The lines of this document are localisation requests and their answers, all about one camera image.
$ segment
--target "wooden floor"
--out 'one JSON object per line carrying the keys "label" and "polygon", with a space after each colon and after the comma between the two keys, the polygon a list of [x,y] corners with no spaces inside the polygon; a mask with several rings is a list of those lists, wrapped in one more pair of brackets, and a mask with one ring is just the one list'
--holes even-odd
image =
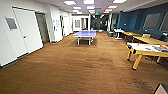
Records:
{"label": "wooden floor", "polygon": [[0,70],[0,94],[152,94],[168,84],[168,65],[155,58],[127,61],[123,40],[98,32],[93,44],[72,34]]}

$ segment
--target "ping pong table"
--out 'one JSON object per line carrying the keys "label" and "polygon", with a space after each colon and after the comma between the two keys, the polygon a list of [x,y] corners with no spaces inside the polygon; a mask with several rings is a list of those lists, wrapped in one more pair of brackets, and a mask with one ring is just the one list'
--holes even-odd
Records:
{"label": "ping pong table", "polygon": [[73,37],[78,37],[78,45],[80,40],[89,40],[89,45],[93,42],[93,37],[96,36],[96,31],[94,30],[82,30],[75,34]]}

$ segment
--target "fluorescent light panel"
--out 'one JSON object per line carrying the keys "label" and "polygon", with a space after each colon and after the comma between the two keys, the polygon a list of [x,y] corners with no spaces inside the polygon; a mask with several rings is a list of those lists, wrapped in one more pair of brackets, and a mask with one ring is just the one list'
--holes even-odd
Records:
{"label": "fluorescent light panel", "polygon": [[87,9],[95,9],[94,6],[87,6]]}
{"label": "fluorescent light panel", "polygon": [[74,9],[82,9],[81,7],[73,7]]}
{"label": "fluorescent light panel", "polygon": [[65,1],[64,3],[66,3],[67,5],[74,5],[74,4],[76,4],[75,1]]}
{"label": "fluorescent light panel", "polygon": [[79,12],[79,10],[73,10],[73,12]]}
{"label": "fluorescent light panel", "polygon": [[84,0],[84,4],[94,4],[94,0]]}
{"label": "fluorescent light panel", "polygon": [[89,10],[89,12],[95,12],[95,10]]}
{"label": "fluorescent light panel", "polygon": [[113,3],[124,3],[127,0],[114,0]]}
{"label": "fluorescent light panel", "polygon": [[105,11],[112,11],[112,9],[106,9]]}
{"label": "fluorescent light panel", "polygon": [[108,8],[117,8],[117,6],[109,6]]}
{"label": "fluorescent light panel", "polygon": [[92,13],[92,14],[93,14],[93,13],[95,13],[95,12],[94,12],[94,11],[91,11],[90,13]]}
{"label": "fluorescent light panel", "polygon": [[82,12],[77,12],[77,14],[82,14]]}
{"label": "fluorescent light panel", "polygon": [[103,12],[103,13],[109,13],[108,11],[105,11],[105,12]]}

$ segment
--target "ceiling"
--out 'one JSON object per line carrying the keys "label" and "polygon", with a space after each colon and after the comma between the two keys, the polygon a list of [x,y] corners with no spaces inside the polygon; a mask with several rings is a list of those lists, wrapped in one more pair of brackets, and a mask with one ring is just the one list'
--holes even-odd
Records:
{"label": "ceiling", "polygon": [[[80,9],[79,11],[82,12],[83,14],[89,14],[89,11],[86,9],[86,7],[92,6],[92,5],[85,5],[83,3],[83,0],[73,0],[76,2],[75,5],[66,5],[64,3],[64,1],[70,1],[70,0],[36,0],[36,1],[52,4],[54,6],[59,7],[59,9],[65,10],[67,12],[71,12],[72,14],[76,14],[75,12],[73,12],[74,6],[81,7],[82,9]],[[168,0],[127,0],[126,2],[120,3],[120,4],[112,3],[113,0],[94,0],[94,2],[95,2],[94,6],[95,6],[96,12],[98,12],[99,14],[103,14],[105,9],[107,9],[108,6],[110,5],[117,5],[118,7],[113,9],[112,12],[119,13],[120,11],[126,12],[126,11],[132,11],[135,9],[156,6],[159,4],[167,3]]]}

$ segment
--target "desk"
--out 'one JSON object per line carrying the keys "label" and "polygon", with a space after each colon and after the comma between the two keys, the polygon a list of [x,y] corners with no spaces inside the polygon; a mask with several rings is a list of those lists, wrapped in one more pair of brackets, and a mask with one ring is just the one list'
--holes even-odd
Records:
{"label": "desk", "polygon": [[123,31],[121,29],[114,29],[114,32],[118,33],[117,38],[115,38],[115,39],[122,39],[122,38],[119,38],[120,37],[120,32],[125,32],[125,31]]}
{"label": "desk", "polygon": [[146,42],[148,44],[156,44],[156,45],[168,45],[167,42],[164,41],[160,41],[154,38],[143,38],[143,37],[139,37],[139,36],[133,36],[134,38],[141,40],[143,42]]}
{"label": "desk", "polygon": [[78,37],[78,45],[80,40],[89,40],[89,45],[91,42],[93,42],[93,37],[96,36],[96,31],[94,30],[82,30],[75,34],[73,34],[73,37]]}
{"label": "desk", "polygon": [[149,55],[149,56],[159,56],[157,59],[157,62],[160,61],[161,57],[168,57],[168,52],[161,52],[159,50],[156,50],[155,47],[160,47],[160,45],[151,45],[151,44],[139,44],[138,43],[127,43],[128,48],[130,49],[127,60],[129,61],[131,58],[131,54],[137,54],[138,57],[133,65],[133,70],[136,70],[138,67],[138,64],[142,58],[143,55]]}
{"label": "desk", "polygon": [[123,34],[125,34],[125,39],[126,39],[126,36],[139,36],[141,37],[142,35],[139,35],[137,33],[133,33],[133,32],[122,32]]}

